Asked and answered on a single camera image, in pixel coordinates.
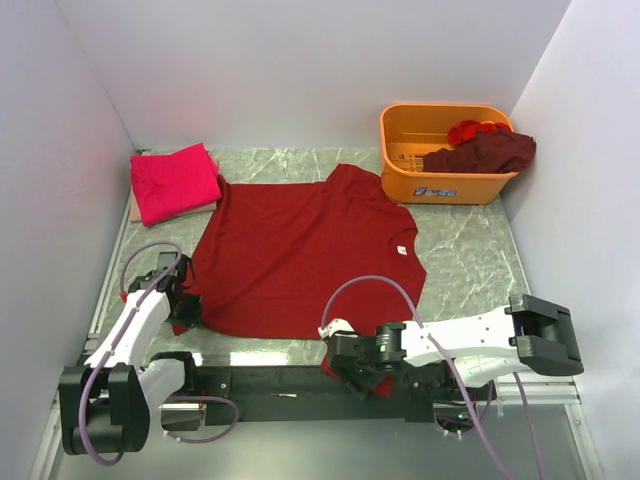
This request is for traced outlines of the red t shirt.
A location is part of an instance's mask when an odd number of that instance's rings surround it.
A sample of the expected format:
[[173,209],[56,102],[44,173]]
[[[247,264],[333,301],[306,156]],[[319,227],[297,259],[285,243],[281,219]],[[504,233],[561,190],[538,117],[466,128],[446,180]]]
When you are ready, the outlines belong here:
[[220,187],[192,256],[206,329],[314,340],[326,320],[371,335],[411,318],[426,280],[418,229],[378,175],[341,164],[321,182]]

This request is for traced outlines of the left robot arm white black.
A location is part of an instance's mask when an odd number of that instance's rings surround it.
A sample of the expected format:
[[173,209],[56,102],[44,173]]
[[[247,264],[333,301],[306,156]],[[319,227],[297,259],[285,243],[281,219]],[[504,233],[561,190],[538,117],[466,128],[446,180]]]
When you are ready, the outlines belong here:
[[113,465],[145,445],[153,414],[170,396],[193,399],[200,388],[190,353],[161,353],[143,363],[163,323],[196,326],[200,297],[189,291],[190,257],[162,252],[154,270],[125,292],[125,306],[103,343],[86,360],[63,370],[58,384],[61,439],[68,455]]

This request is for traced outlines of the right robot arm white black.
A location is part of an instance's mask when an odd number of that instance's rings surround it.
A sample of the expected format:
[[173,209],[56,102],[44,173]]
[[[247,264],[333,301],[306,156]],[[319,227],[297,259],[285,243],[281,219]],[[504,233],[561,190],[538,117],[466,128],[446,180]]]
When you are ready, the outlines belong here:
[[387,323],[371,335],[336,318],[323,321],[318,333],[327,343],[330,369],[361,398],[391,376],[413,382],[428,373],[444,395],[460,399],[525,370],[547,377],[584,371],[570,310],[528,294],[475,316]]

